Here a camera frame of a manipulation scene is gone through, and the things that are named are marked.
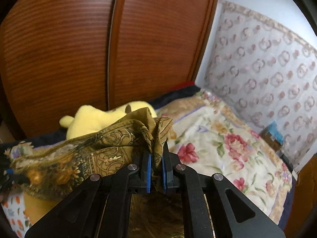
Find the wooden louvered wardrobe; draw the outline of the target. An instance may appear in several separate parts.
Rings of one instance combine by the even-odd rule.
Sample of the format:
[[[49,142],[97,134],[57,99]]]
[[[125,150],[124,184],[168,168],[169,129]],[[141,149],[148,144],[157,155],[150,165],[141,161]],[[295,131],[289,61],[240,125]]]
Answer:
[[[16,140],[84,104],[150,101],[198,74],[218,0],[1,0],[1,120]]]

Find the navy blue blanket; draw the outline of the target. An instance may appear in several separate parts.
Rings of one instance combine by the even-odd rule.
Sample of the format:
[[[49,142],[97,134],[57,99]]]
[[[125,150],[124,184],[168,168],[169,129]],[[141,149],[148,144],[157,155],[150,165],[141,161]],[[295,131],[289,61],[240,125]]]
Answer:
[[[170,91],[160,97],[149,101],[148,103],[155,109],[158,110],[163,106],[166,106],[170,102],[173,102],[177,99],[187,98],[195,95],[201,89],[196,85],[187,86],[178,90]]]

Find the yellow plush toy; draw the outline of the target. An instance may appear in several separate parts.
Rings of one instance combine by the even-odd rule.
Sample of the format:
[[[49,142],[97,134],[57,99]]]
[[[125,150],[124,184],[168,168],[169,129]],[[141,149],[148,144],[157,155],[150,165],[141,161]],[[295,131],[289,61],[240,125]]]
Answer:
[[[91,105],[82,105],[75,116],[66,115],[59,120],[61,127],[67,129],[66,139],[96,133],[106,128],[130,112],[147,107],[152,117],[157,117],[154,108],[144,101],[132,101],[109,111],[102,111]]]

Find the box with blue cloth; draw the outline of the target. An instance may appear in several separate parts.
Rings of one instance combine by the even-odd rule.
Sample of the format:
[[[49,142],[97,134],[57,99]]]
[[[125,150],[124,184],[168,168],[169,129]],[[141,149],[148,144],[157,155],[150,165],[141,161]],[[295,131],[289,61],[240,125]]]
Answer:
[[[275,151],[279,151],[284,143],[284,137],[279,132],[276,122],[269,124],[260,132],[260,137]]]

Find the floral bed quilt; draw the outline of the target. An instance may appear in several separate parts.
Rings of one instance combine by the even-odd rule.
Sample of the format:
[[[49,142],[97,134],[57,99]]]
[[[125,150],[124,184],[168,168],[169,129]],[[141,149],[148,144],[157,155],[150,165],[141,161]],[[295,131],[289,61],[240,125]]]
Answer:
[[[223,174],[273,222],[282,224],[292,174],[224,101],[201,89],[156,112],[173,120],[168,147],[183,164],[199,174]]]

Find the orange print white sheet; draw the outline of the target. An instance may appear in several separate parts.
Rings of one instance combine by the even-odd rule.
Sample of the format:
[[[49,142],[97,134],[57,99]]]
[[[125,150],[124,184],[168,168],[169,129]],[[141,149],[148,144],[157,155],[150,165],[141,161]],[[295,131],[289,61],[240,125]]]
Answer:
[[[26,214],[23,193],[18,190],[11,191],[3,198],[1,207],[13,232],[17,237],[25,237],[26,232],[32,224],[29,216]]]

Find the pink circle patterned curtain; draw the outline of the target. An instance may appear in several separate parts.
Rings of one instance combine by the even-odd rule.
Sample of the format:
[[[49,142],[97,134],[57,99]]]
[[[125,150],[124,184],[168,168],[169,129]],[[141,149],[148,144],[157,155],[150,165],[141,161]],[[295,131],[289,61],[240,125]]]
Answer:
[[[316,50],[279,22],[226,0],[203,86],[259,130],[275,123],[294,167],[316,142]]]

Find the brown gold patterned garment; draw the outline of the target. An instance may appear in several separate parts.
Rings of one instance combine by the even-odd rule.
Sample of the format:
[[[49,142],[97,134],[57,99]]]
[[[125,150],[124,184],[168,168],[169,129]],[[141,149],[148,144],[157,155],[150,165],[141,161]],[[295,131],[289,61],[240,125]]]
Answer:
[[[1,145],[1,195],[23,193],[33,225],[90,175],[108,176],[148,151],[158,166],[173,121],[148,108],[130,112],[102,130],[70,140],[57,132]]]

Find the red blanket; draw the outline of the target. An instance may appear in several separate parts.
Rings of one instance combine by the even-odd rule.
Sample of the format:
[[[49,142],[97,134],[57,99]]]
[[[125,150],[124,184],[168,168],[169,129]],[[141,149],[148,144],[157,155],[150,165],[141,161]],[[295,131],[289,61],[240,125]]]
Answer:
[[[179,89],[182,89],[182,88],[187,88],[188,86],[192,86],[194,85],[195,83],[193,81],[188,81],[188,82],[183,82],[181,84],[177,84],[176,86],[174,86],[171,90],[179,90]]]

